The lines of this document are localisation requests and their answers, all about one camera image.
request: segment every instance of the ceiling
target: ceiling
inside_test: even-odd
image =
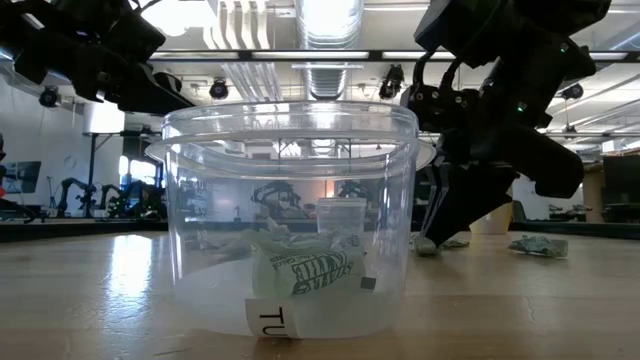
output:
[[[365,0],[365,12],[362,20],[362,32],[359,47],[362,49],[419,49],[414,43],[413,33],[420,22],[428,2],[411,0]],[[298,48],[295,7],[292,0],[271,0],[267,3],[268,19],[267,33],[272,48],[295,49]],[[592,50],[613,50],[621,43],[618,50],[640,49],[640,0],[614,0],[610,13],[598,24],[595,24],[575,36],[574,41],[580,45],[587,45]],[[192,27],[182,36],[167,37],[164,50],[207,49],[203,41],[202,28]],[[282,88],[285,100],[300,100],[304,98],[304,81],[299,70],[293,70],[291,63],[276,63],[276,72]],[[389,68],[388,63],[362,63],[362,68],[351,70],[346,91],[347,100],[380,101],[377,92],[381,77]],[[405,81],[411,83],[413,70],[412,62],[402,64],[405,72]],[[171,63],[162,62],[154,64],[156,71],[172,73],[183,81],[183,94],[193,99],[198,104],[217,104],[208,92],[214,77],[225,77],[220,63]],[[442,74],[447,69],[447,63],[428,64],[425,70],[425,83],[437,84]],[[490,66],[478,69],[462,67],[454,84],[461,87],[477,88],[490,71]],[[548,131],[562,131],[566,123],[584,119],[590,116],[606,113],[610,109],[624,105],[633,100],[640,99],[640,64],[615,64],[605,67],[595,76],[584,79],[580,84],[585,89],[582,101],[569,101],[565,104],[562,99],[556,99],[551,104],[548,112],[554,115]],[[598,94],[602,90],[612,88],[611,91],[600,94],[592,99],[591,95]],[[71,87],[62,87],[67,96],[74,96]],[[230,96],[224,102],[241,101],[242,98],[233,86],[230,88]],[[150,118],[144,115],[131,115],[128,123],[146,123],[158,127],[160,119]],[[578,127],[579,131],[639,131],[640,130],[640,106],[620,116],[613,116],[603,121],[593,122],[587,126]],[[606,138],[560,139],[560,142],[574,150],[598,149],[596,146]]]

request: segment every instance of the wooden table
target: wooden table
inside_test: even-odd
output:
[[[640,242],[564,238],[567,260],[513,254],[508,237],[411,258],[391,329],[326,341],[190,329],[163,233],[3,244],[0,359],[640,358]]]

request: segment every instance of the air duct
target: air duct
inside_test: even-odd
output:
[[[354,49],[358,44],[363,0],[296,0],[300,47],[310,50]],[[312,98],[337,100],[348,70],[307,69],[305,81]]]

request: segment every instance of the clear plastic container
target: clear plastic container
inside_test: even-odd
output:
[[[364,232],[367,199],[321,198],[316,204],[318,232],[346,229],[356,234]]]
[[[166,165],[175,294],[194,326],[298,338],[387,327],[404,290],[417,134],[413,113],[376,103],[169,114],[147,152]],[[318,199],[347,184],[367,198],[364,228],[319,233]]]

